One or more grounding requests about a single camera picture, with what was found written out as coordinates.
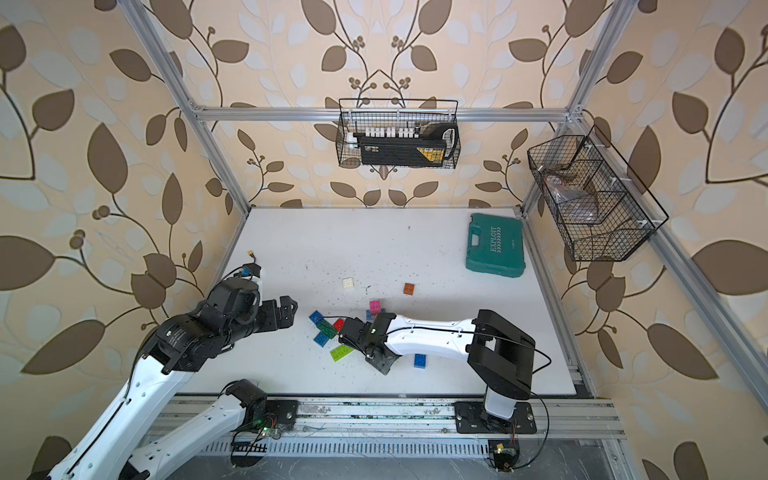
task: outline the lego brick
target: lego brick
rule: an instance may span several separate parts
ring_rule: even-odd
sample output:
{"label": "lego brick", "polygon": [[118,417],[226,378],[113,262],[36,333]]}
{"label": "lego brick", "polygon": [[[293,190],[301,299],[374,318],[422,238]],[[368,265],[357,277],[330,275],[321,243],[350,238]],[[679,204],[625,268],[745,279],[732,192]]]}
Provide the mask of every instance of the lego brick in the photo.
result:
{"label": "lego brick", "polygon": [[323,314],[315,310],[315,313],[310,315],[310,320],[312,320],[312,323],[317,325],[317,323],[323,319]]}
{"label": "lego brick", "polygon": [[331,357],[333,358],[334,362],[338,362],[345,356],[349,355],[350,353],[354,352],[355,349],[351,346],[347,345],[339,345],[335,349],[331,350]]}
{"label": "lego brick", "polygon": [[326,343],[328,343],[328,340],[330,339],[323,332],[318,333],[317,336],[315,337],[315,343],[320,346],[325,346]]}
{"label": "lego brick", "polygon": [[317,329],[325,334],[329,339],[332,339],[334,336],[336,336],[337,333],[339,333],[339,330],[333,328],[333,325],[328,323],[325,320],[320,320],[318,323],[315,323],[315,326]]}
{"label": "lego brick", "polygon": [[[386,313],[386,308],[382,308],[382,313]],[[370,310],[366,310],[366,321],[372,322],[374,319],[376,316],[372,315]]]}

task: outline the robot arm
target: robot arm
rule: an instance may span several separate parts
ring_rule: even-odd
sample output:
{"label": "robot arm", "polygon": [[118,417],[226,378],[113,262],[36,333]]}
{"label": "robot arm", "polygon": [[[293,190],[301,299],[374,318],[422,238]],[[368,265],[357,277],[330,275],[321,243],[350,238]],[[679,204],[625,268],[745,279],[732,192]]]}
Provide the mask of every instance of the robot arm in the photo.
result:
{"label": "robot arm", "polygon": [[[247,264],[248,274],[260,268]],[[145,447],[135,449],[174,394],[208,359],[253,333],[293,325],[289,296],[261,302],[257,282],[219,282],[189,313],[163,322],[139,349],[131,377],[91,430],[49,473],[51,480],[162,480],[207,443],[256,425],[266,393],[247,380],[229,386],[207,410]]]}
{"label": "robot arm", "polygon": [[[485,411],[509,419],[518,400],[531,398],[536,342],[496,312],[450,322],[410,319],[380,313],[372,323],[348,319],[339,341],[366,356],[386,375],[403,355],[424,353],[467,362],[488,385]],[[492,348],[486,344],[494,343]]]}

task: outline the green lego brick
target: green lego brick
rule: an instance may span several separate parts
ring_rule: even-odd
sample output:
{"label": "green lego brick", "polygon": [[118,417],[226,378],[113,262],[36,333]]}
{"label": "green lego brick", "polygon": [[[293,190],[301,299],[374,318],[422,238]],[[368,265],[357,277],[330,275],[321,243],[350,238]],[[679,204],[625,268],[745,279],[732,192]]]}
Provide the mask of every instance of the green lego brick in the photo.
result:
{"label": "green lego brick", "polygon": [[332,339],[334,336],[336,336],[336,334],[339,333],[339,330],[333,328],[333,325],[328,323],[325,319],[320,320],[315,325],[317,326],[318,330],[325,333],[326,336],[330,339]]}

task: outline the green tool case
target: green tool case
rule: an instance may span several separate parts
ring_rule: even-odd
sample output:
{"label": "green tool case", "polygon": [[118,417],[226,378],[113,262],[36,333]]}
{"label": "green tool case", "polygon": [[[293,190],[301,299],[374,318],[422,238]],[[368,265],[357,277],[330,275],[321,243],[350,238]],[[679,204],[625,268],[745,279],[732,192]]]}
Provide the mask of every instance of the green tool case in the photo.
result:
{"label": "green tool case", "polygon": [[[473,245],[472,238],[477,236]],[[523,224],[495,215],[473,214],[467,239],[467,268],[515,278],[525,270]]]}

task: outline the mounting plate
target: mounting plate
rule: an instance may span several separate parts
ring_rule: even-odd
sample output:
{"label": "mounting plate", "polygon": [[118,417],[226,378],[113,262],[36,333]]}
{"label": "mounting plate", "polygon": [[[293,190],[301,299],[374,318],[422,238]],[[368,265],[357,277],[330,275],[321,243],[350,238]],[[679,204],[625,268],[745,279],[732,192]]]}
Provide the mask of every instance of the mounting plate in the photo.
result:
{"label": "mounting plate", "polygon": [[456,402],[453,404],[458,433],[508,433],[512,434],[512,425],[517,421],[520,435],[530,435],[537,432],[536,420],[533,417],[531,404],[517,402],[515,412],[508,421],[488,417],[483,408],[483,402]]}

